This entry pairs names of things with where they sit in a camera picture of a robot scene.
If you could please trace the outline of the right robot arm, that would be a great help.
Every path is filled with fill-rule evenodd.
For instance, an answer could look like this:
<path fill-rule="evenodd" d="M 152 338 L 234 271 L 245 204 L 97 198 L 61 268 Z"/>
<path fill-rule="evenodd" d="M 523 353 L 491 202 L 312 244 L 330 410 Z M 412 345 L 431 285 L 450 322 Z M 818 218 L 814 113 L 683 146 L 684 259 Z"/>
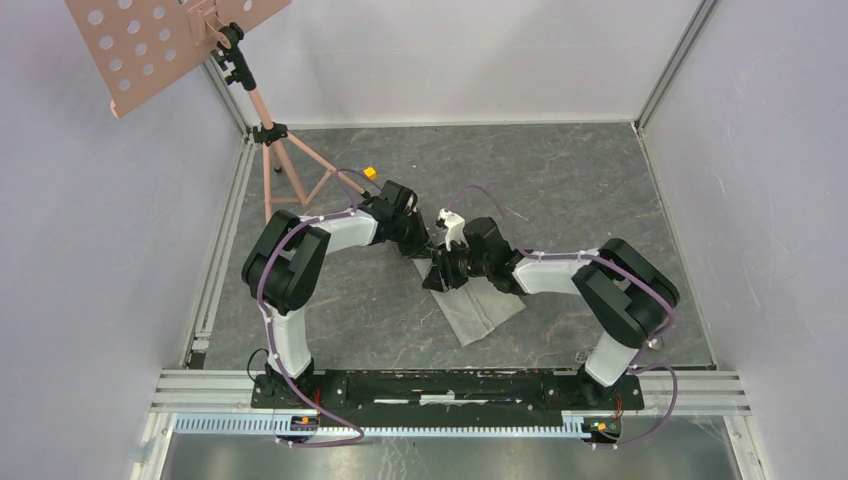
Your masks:
<path fill-rule="evenodd" d="M 513 247 L 491 217 L 466 220 L 441 210 L 444 240 L 432 253 L 425 288 L 449 292 L 481 283 L 499 294 L 557 293 L 581 297 L 603 328 L 577 382 L 580 400 L 602 408 L 618 381 L 672 319 L 676 285 L 625 240 L 598 249 L 544 253 Z"/>

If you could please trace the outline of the grey cloth napkin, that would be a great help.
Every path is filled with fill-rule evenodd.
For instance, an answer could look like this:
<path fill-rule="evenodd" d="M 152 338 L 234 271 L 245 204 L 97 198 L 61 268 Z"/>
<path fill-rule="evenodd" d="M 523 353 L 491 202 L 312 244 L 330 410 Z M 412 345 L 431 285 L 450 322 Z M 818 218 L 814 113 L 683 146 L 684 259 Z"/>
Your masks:
<path fill-rule="evenodd" d="M 498 291 L 485 278 L 472 278 L 446 293 L 429 290 L 462 347 L 479 341 L 526 309 L 515 295 Z"/>

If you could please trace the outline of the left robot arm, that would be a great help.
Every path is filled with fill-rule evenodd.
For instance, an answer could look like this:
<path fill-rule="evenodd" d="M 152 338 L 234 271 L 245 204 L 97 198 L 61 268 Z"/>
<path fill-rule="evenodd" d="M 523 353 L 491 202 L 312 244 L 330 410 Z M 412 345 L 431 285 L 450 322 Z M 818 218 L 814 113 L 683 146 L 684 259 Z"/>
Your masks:
<path fill-rule="evenodd" d="M 241 271 L 266 327 L 267 357 L 257 388 L 277 394 L 290 407 L 312 399 L 314 360 L 306 340 L 305 306 L 325 258 L 386 242 L 405 258 L 423 258 L 431 246 L 417 194 L 394 181 L 341 212 L 302 217 L 279 210 L 271 215 Z"/>

